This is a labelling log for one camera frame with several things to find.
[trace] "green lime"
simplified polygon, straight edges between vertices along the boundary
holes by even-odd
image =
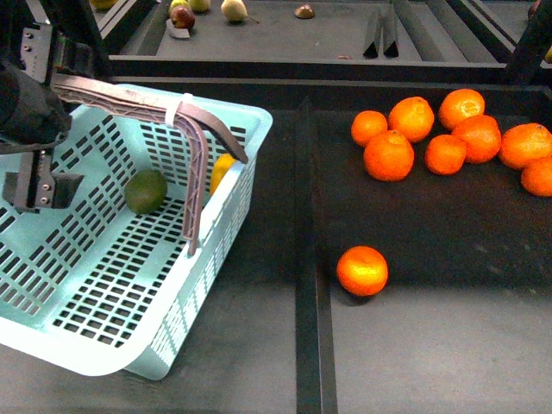
[[[131,211],[148,214],[163,204],[166,196],[166,180],[159,171],[138,172],[124,188],[124,199]]]

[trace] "red apple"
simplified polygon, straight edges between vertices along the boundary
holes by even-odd
[[[171,22],[175,28],[193,28],[196,15],[188,6],[177,6],[171,11]]]

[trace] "white cable tie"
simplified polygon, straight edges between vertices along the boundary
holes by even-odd
[[[180,104],[189,104],[192,100],[193,95],[191,93],[185,93],[179,99],[175,99],[169,103],[165,112],[165,125],[169,128],[174,128],[174,117],[176,116],[176,111],[179,110]]]

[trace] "light blue plastic basket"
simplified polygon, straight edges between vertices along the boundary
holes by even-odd
[[[55,172],[85,176],[71,207],[19,213],[0,200],[2,344],[83,375],[166,376],[248,213],[257,152],[273,122],[260,108],[200,97],[194,104],[218,116],[249,158],[230,168],[212,198],[205,192],[196,253],[187,257],[180,237],[186,139],[81,106],[54,153]],[[205,133],[209,182],[225,151]],[[0,156],[0,187],[19,160]],[[123,189],[146,168],[162,171],[168,193],[159,211],[136,216]]]

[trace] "tangerine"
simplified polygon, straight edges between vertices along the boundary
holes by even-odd
[[[389,113],[389,129],[395,129],[415,144],[430,134],[435,114],[422,97],[408,97],[398,102]]]
[[[531,161],[521,172],[521,185],[535,196],[552,197],[552,157]]]
[[[414,149],[404,135],[392,130],[373,137],[364,148],[364,167],[380,181],[400,181],[414,165]]]
[[[438,135],[425,150],[425,165],[438,175],[452,175],[460,171],[466,159],[467,145],[453,135]]]
[[[337,278],[343,288],[356,296],[373,296],[387,283],[386,259],[375,248],[355,246],[337,262]]]
[[[452,131],[458,122],[470,116],[483,115],[485,99],[473,89],[457,89],[442,101],[437,116],[443,127]]]
[[[539,123],[524,123],[508,129],[502,135],[500,160],[515,170],[531,161],[552,156],[552,134]]]
[[[351,125],[353,141],[365,147],[373,136],[387,131],[386,116],[376,110],[363,110],[354,117]]]
[[[467,145],[466,162],[481,164],[499,153],[501,134],[497,120],[489,115],[475,115],[456,124],[452,135]]]

